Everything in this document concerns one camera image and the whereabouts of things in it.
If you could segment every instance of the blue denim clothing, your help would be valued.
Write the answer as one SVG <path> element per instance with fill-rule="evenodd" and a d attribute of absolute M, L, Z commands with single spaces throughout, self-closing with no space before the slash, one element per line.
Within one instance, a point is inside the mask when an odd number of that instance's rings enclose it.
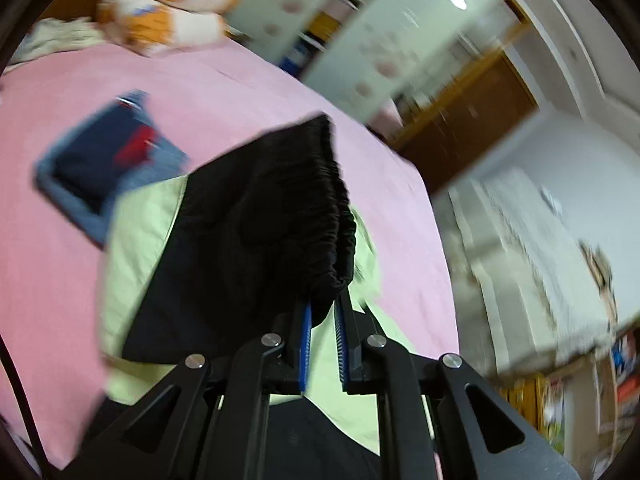
<path fill-rule="evenodd" d="M 145 92 L 135 91 L 123 95 L 120 98 L 126 99 L 138 106 L 136 118 L 142 123 L 154 127 L 151 118 L 142 107 Z M 56 142 L 49 151 L 35 165 L 35 183 L 41 192 L 44 193 L 76 226 L 91 238 L 98 246 L 102 247 L 107 237 L 109 220 L 113 213 L 118 195 L 137 187 L 146 186 L 161 180 L 167 180 L 184 174 L 183 167 L 187 162 L 187 156 L 176 148 L 167 139 L 157 136 L 149 154 L 149 158 L 138 167 L 127 171 L 118 181 L 116 189 L 104 200 L 100 213 L 96 214 L 91 208 L 76 195 L 69 192 L 53 176 L 55 160 L 62 153 L 69 143 L 75 139 L 80 132 L 90 124 L 100 120 L 100 117 L 119 106 L 117 103 L 107 105 L 103 110 L 90 116 L 82 123 L 78 124 L 69 133 Z"/>

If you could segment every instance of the folded denim garment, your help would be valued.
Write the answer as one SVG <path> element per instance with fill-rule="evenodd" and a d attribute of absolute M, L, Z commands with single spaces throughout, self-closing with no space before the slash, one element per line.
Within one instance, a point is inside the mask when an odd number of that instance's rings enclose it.
<path fill-rule="evenodd" d="M 188 160 L 187 156 L 167 139 L 156 133 L 152 137 L 153 140 L 148 144 L 146 160 L 130 168 L 117 178 L 115 185 L 110 186 L 111 190 L 106 197 L 100 201 L 98 209 L 96 209 L 95 203 L 89 204 L 86 200 L 78 196 L 78 194 L 74 193 L 68 182 L 60 180 L 56 161 L 65 155 L 69 146 L 77 145 L 76 141 L 87 130 L 92 128 L 95 133 L 96 124 L 99 124 L 104 118 L 112 116 L 113 111 L 121 107 L 123 101 L 132 105 L 137 121 L 153 128 L 157 132 L 151 118 L 143 109 L 145 97 L 146 93 L 141 91 L 130 92 L 129 94 L 118 97 L 112 104 L 107 105 L 65 134 L 34 167 L 35 183 L 38 189 L 43 192 L 73 224 L 82 229 L 82 231 L 100 247 L 104 245 L 106 240 L 109 220 L 113 212 L 116 197 L 123 192 L 137 187 L 182 175 L 184 173 L 183 167 Z M 103 131 L 100 135 L 108 136 L 110 134 L 109 129 L 104 129 Z M 98 180 L 101 176 L 95 175 L 94 177 Z"/>

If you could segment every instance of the pink bed sheet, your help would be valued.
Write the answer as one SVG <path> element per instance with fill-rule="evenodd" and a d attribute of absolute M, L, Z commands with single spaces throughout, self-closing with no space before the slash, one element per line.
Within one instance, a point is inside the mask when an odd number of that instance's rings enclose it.
<path fill-rule="evenodd" d="M 380 307 L 421 354 L 458 350 L 449 275 L 416 169 L 238 44 L 163 59 L 105 44 L 36 60 L 1 83 L 0 331 L 55 465 L 76 452 L 105 377 L 96 337 L 100 251 L 34 190 L 32 167 L 65 130 L 122 92 L 149 93 L 149 113 L 191 157 L 191 169 L 261 130 L 325 111 L 351 200 L 379 253 Z M 3 372 L 0 413 L 24 433 Z"/>

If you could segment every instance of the metal screw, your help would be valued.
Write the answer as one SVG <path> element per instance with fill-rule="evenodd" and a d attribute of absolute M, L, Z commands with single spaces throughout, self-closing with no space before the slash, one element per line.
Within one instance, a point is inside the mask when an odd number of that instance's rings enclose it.
<path fill-rule="evenodd" d="M 204 366 L 204 363 L 205 359 L 204 355 L 202 354 L 191 354 L 184 360 L 184 364 L 187 365 L 187 368 L 191 368 L 192 370 L 202 368 Z"/>
<path fill-rule="evenodd" d="M 462 366 L 462 357 L 458 354 L 444 354 L 442 362 L 447 368 L 460 368 Z"/>
<path fill-rule="evenodd" d="M 384 348 L 386 345 L 386 337 L 378 334 L 371 334 L 367 337 L 367 343 L 369 346 L 373 346 L 375 348 Z"/>
<path fill-rule="evenodd" d="M 278 346 L 282 343 L 282 338 L 278 334 L 269 333 L 263 335 L 260 338 L 260 342 L 265 346 L 273 348 L 274 346 Z"/>

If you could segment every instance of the door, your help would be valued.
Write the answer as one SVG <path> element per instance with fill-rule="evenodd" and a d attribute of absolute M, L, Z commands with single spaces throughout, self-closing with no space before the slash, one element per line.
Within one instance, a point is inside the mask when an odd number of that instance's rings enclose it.
<path fill-rule="evenodd" d="M 500 56 L 431 121 L 400 155 L 411 161 L 430 193 L 478 160 L 536 103 L 506 56 Z"/>

